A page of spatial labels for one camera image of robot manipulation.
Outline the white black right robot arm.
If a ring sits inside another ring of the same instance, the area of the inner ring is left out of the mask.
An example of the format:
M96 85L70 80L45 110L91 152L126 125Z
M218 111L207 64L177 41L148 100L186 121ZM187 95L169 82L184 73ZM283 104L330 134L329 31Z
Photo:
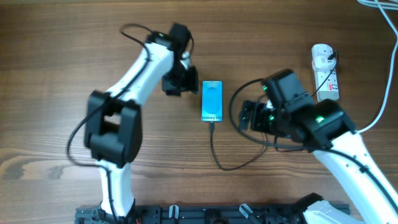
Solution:
M366 223L397 223L397 192L371 157L354 123L333 100L315 103L296 74L281 70L260 78L271 108L248 108L241 118L253 131L289 137L296 144L272 147L306 150L335 177Z

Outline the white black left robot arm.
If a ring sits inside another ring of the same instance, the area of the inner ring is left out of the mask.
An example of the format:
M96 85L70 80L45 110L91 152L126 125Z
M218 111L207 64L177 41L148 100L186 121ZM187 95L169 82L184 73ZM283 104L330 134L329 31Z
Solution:
M150 30L142 51L125 75L107 91L93 91L86 116L72 131L68 159L88 167L70 154L73 138L85 128L84 145L100 171L103 199L96 207L76 210L75 223L138 223L131 185L131 164L143 140L142 108L158 84L167 96L198 94L198 72L192 65L194 46L188 27L174 23L168 33Z

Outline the blue Galaxy smartphone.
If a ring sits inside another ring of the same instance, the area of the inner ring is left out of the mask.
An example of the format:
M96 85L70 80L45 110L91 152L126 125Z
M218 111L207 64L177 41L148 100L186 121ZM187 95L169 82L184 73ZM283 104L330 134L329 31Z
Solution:
M223 120L222 81L202 81L201 120L203 122L221 122Z

